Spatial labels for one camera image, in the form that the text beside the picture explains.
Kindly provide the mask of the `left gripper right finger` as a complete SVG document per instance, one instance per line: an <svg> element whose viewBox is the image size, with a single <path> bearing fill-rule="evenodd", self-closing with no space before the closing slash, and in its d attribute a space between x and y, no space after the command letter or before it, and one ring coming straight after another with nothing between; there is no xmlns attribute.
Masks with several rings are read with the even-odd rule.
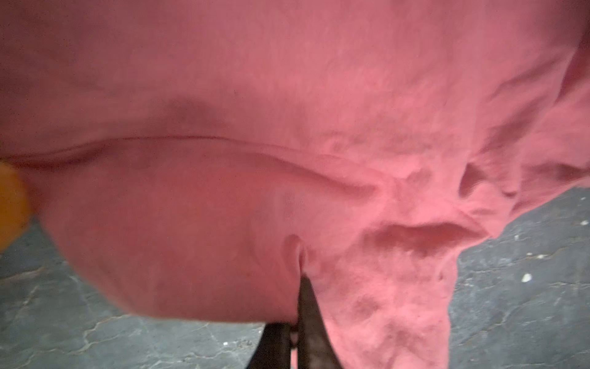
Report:
<svg viewBox="0 0 590 369"><path fill-rule="evenodd" d="M343 369L333 350L313 286L307 276L301 278L297 336L299 369Z"/></svg>

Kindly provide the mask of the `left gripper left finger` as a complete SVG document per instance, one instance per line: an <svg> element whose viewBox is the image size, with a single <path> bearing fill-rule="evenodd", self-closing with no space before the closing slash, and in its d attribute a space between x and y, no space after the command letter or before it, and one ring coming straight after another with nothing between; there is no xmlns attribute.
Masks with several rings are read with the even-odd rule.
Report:
<svg viewBox="0 0 590 369"><path fill-rule="evenodd" d="M290 369L290 333L289 324L266 324L246 369Z"/></svg>

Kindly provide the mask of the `pink t shirt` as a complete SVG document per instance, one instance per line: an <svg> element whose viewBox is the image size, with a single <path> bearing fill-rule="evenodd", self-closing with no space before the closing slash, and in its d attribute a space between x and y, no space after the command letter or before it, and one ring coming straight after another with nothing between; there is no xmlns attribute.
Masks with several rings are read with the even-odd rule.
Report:
<svg viewBox="0 0 590 369"><path fill-rule="evenodd" d="M1 158L126 311L445 368L461 251L589 184L587 1L4 1Z"/></svg>

